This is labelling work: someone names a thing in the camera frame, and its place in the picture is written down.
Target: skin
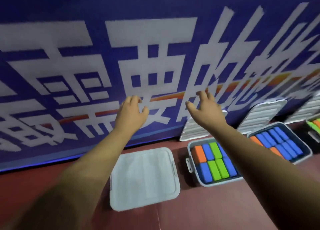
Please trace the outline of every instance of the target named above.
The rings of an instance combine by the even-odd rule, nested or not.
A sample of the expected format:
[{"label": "skin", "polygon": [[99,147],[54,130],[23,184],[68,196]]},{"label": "skin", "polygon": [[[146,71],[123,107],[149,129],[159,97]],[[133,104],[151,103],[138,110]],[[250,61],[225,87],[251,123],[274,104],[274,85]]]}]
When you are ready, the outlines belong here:
[{"label": "skin", "polygon": [[[278,229],[320,229],[320,184],[288,161],[230,127],[213,95],[199,91],[200,108],[187,102],[194,120],[222,145]],[[9,229],[84,229],[101,192],[131,136],[145,123],[137,96],[121,104],[115,127],[94,149],[61,175],[56,186]]]}]

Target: red floor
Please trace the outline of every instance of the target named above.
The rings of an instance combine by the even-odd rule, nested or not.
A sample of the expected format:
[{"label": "red floor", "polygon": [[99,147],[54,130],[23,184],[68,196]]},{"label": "red floor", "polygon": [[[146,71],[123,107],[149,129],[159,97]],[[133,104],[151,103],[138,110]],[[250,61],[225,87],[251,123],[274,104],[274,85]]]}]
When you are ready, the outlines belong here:
[{"label": "red floor", "polygon": [[[115,212],[110,208],[106,186],[93,217],[94,229],[276,229],[244,180],[211,188],[193,187],[184,161],[187,144],[171,140],[126,150],[170,148],[179,171],[180,195],[159,204]],[[71,163],[0,175],[0,225],[54,184]],[[320,155],[298,168],[320,181]]]}]

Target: blue foam brick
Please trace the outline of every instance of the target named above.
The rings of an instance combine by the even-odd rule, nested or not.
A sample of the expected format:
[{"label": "blue foam brick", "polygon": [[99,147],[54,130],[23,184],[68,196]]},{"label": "blue foam brick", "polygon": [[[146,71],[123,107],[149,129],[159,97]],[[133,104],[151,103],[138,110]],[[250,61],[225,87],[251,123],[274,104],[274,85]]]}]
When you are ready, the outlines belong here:
[{"label": "blue foam brick", "polygon": [[292,140],[288,140],[287,143],[290,145],[290,147],[298,154],[302,155],[302,150],[294,143]]},{"label": "blue foam brick", "polygon": [[285,148],[285,150],[291,155],[292,158],[298,157],[296,152],[289,146],[287,142],[281,143],[281,146]]},{"label": "blue foam brick", "polygon": [[267,139],[267,141],[271,144],[272,147],[277,145],[277,143],[274,141],[274,139],[270,136],[268,132],[264,131],[261,134]]},{"label": "blue foam brick", "polygon": [[292,159],[291,155],[280,144],[276,145],[275,147],[278,149],[279,153],[281,153],[284,159],[286,160]]},{"label": "blue foam brick", "polygon": [[255,135],[259,141],[265,146],[266,148],[271,148],[271,144],[267,141],[267,139],[260,133]]},{"label": "blue foam brick", "polygon": [[283,139],[283,140],[289,140],[289,137],[279,128],[279,127],[275,127],[274,130],[276,131],[276,133],[278,133],[278,135]]},{"label": "blue foam brick", "polygon": [[210,169],[207,163],[200,163],[199,165],[196,166],[198,175],[200,180],[203,183],[210,183],[213,181],[212,175],[210,173]]},{"label": "blue foam brick", "polygon": [[228,157],[223,157],[222,160],[223,160],[223,163],[224,163],[224,165],[226,166],[226,168],[228,170],[229,176],[230,177],[236,176],[237,175],[237,171],[234,168],[231,160]]},{"label": "blue foam brick", "polygon": [[274,129],[270,129],[269,133],[277,141],[277,143],[283,143],[284,142],[282,140],[282,138],[278,135],[278,133],[276,133],[276,131]]},{"label": "blue foam brick", "polygon": [[203,144],[202,149],[205,153],[205,157],[207,158],[207,161],[214,160],[214,154],[212,153],[209,144]]},{"label": "blue foam brick", "polygon": [[223,150],[223,148],[221,147],[221,145],[220,145],[219,143],[217,143],[217,144],[218,144],[218,147],[219,147],[220,152],[221,152],[221,154],[222,154],[222,157],[228,157],[228,155],[227,155],[226,152]]}]

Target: light green object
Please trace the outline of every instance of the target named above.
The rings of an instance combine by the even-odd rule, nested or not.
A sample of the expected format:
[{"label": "light green object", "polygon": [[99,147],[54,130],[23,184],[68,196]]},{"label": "light green object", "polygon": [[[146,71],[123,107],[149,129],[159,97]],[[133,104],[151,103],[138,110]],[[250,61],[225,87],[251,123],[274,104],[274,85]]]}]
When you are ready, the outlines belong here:
[{"label": "light green object", "polygon": [[222,158],[222,154],[221,154],[219,147],[218,147],[218,144],[216,142],[209,143],[209,146],[211,148],[211,151],[212,151],[215,159]]},{"label": "light green object", "polygon": [[312,123],[310,121],[307,121],[307,123],[313,130],[315,130],[317,133],[320,134],[320,128],[319,127],[317,127],[314,123]]},{"label": "light green object", "polygon": [[229,178],[230,176],[229,176],[228,170],[226,169],[226,166],[224,165],[222,159],[216,159],[215,161],[221,177],[223,179]]},{"label": "light green object", "polygon": [[211,173],[214,181],[221,180],[221,175],[219,173],[219,170],[218,170],[218,167],[216,165],[216,162],[214,162],[212,160],[212,161],[208,161],[207,163],[209,165],[210,173]]}]

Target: box of blue and orange blocks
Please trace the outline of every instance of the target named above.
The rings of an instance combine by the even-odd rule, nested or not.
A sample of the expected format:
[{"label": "box of blue and orange blocks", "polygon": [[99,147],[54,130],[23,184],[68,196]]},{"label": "box of blue and orange blocks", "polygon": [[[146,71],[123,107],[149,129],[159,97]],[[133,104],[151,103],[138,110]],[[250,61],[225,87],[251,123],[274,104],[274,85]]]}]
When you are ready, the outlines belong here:
[{"label": "box of blue and orange blocks", "polygon": [[[247,137],[273,153],[297,164],[312,151],[291,129],[281,122],[268,124],[252,131]],[[192,141],[188,144],[189,158],[186,159],[189,171],[204,187],[225,184],[243,179],[226,152],[214,138]]]}]

